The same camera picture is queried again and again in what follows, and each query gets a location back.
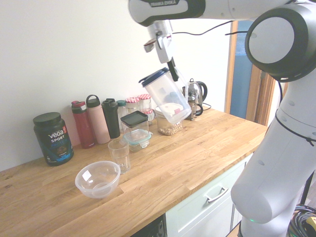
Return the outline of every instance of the black lid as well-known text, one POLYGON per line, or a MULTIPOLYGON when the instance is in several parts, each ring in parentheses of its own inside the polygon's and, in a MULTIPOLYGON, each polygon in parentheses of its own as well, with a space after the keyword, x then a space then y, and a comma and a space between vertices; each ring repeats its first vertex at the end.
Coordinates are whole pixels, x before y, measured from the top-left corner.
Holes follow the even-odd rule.
POLYGON ((50 126, 58 123, 61 120, 61 115, 58 112, 50 112, 39 115, 33 119, 33 123, 36 126, 50 126))
POLYGON ((87 111, 87 106, 84 101, 73 101, 71 104, 71 110, 74 114, 83 114, 87 111))
POLYGON ((121 117, 120 120, 126 124, 128 127, 135 127, 142 122, 148 121, 148 116, 143 114, 140 111, 132 112, 124 117, 121 117))
POLYGON ((115 99, 106 99, 102 102, 102 108, 106 110, 115 109, 118 107, 117 102, 115 102, 115 99))
POLYGON ((100 105, 99 97, 97 97, 96 95, 89 95, 85 102, 88 108, 94 108, 100 105), (91 96, 95 96, 96 99, 89 99, 91 96))
POLYGON ((126 101, 125 100, 118 100, 117 103, 118 103, 118 106, 120 106, 120 107, 126 105, 126 101))
POLYGON ((138 83, 142 83, 142 86, 146 87, 147 85, 149 85, 153 81, 157 80, 158 78, 160 78, 162 75, 164 75, 168 71, 169 71, 168 68, 160 69, 160 70, 156 71, 155 73, 141 79, 138 83))

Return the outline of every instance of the cabinet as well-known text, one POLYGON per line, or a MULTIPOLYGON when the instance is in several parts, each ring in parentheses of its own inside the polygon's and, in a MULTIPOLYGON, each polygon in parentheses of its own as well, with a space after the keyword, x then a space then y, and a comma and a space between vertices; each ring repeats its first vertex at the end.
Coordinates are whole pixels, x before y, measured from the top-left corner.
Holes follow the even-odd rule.
POLYGON ((225 237, 241 218, 230 191, 251 156, 167 211, 168 237, 225 237))

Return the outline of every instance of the pink water bottle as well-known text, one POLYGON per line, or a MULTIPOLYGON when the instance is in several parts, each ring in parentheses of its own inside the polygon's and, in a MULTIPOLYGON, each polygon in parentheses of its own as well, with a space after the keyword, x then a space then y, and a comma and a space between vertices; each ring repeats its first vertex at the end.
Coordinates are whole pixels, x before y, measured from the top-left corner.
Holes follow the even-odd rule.
POLYGON ((88 117, 87 106, 84 101, 73 101, 71 104, 81 147, 83 149, 91 148, 94 146, 94 136, 88 117))
POLYGON ((109 142, 110 135, 99 98, 96 95, 89 95, 86 104, 97 142, 99 144, 109 142))

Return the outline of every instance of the red water bottle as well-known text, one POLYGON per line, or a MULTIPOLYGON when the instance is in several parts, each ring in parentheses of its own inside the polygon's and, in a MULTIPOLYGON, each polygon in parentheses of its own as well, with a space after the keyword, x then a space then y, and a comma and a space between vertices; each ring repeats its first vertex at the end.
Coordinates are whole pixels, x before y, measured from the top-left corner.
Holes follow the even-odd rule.
POLYGON ((73 101, 71 104, 81 147, 83 149, 91 148, 94 146, 94 136, 88 117, 87 106, 84 101, 73 101))

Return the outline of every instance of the red checkered lid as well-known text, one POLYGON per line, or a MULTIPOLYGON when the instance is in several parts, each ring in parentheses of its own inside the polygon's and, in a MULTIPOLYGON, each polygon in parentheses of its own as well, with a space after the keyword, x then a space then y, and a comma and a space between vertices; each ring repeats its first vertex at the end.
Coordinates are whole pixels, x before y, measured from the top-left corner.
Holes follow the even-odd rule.
POLYGON ((139 95, 138 98, 140 100, 148 100, 151 98, 150 94, 142 94, 142 95, 139 95))
POLYGON ((153 113, 153 110, 142 110, 141 111, 142 113, 144 113, 144 114, 146 114, 146 115, 150 115, 150 114, 152 114, 153 113))
POLYGON ((137 102, 139 102, 139 98, 138 97, 129 97, 125 101, 127 103, 137 103, 137 102))

